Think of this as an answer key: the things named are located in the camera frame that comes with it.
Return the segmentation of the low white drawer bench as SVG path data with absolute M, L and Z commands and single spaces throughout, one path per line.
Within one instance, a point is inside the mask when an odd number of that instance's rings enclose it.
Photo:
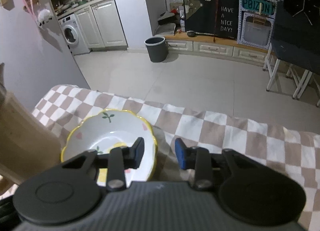
M 267 50 L 238 44 L 236 40 L 213 36 L 188 37 L 185 32 L 165 36 L 168 49 L 179 54 L 226 59 L 240 63 L 264 65 Z

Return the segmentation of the floral yellow-rimmed ceramic bowl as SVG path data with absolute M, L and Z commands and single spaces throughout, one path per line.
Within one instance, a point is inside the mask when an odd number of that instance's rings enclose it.
M 113 148 L 132 146 L 139 137 L 144 138 L 144 155 L 138 169 L 125 170 L 126 184 L 148 181 L 156 167 L 157 140 L 149 122 L 129 110 L 106 109 L 84 119 L 67 137 L 61 161 L 86 150 L 108 154 Z

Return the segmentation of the poizon blue white box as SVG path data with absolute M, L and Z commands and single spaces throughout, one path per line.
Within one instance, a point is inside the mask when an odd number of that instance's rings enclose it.
M 239 0 L 237 43 L 267 50 L 276 11 L 275 0 Z

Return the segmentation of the dark folding table white legs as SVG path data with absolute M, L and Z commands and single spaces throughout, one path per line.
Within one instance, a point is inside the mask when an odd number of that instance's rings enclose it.
M 311 81 L 319 89 L 319 35 L 318 26 L 312 26 L 306 18 L 292 16 L 285 9 L 282 1 L 277 3 L 276 18 L 268 53 L 263 70 L 267 70 L 269 81 L 266 87 L 270 91 L 281 61 L 289 64 L 286 77 L 292 77 L 296 89 L 292 94 L 299 100 Z

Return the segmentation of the black have a nice day sign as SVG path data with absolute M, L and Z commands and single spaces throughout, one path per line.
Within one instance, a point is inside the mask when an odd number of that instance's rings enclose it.
M 237 38 L 239 0 L 183 1 L 186 31 L 218 38 Z

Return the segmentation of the white washing machine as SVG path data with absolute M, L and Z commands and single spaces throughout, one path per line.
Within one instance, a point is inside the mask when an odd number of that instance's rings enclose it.
M 61 18 L 58 22 L 72 55 L 83 55 L 91 52 L 80 31 L 75 14 Z

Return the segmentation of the beige pitcher with steel lid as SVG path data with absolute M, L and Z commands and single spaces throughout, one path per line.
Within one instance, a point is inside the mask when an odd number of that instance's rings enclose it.
M 1 63 L 1 194 L 60 163 L 61 142 L 4 86 Z

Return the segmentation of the white kitchen cabinet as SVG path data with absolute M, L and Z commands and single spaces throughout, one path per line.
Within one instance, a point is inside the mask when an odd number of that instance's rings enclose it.
M 90 49 L 127 46 L 114 0 L 104 0 L 75 12 L 76 21 Z

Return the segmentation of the dark grey trash bin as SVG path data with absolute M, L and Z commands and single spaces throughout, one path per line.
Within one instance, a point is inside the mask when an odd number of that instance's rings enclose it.
M 153 63 L 163 62 L 168 55 L 168 47 L 163 36 L 155 36 L 145 40 L 150 61 Z

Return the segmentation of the brown white checkered tablecloth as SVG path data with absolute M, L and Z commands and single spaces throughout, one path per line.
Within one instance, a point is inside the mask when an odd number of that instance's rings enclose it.
M 196 113 L 57 85 L 31 113 L 66 146 L 73 129 L 106 109 L 146 119 L 157 140 L 148 181 L 107 191 L 107 169 L 86 150 L 1 194 L 1 230 L 319 230 L 319 135 L 210 111 Z M 210 190 L 193 188 L 175 140 L 219 154 Z

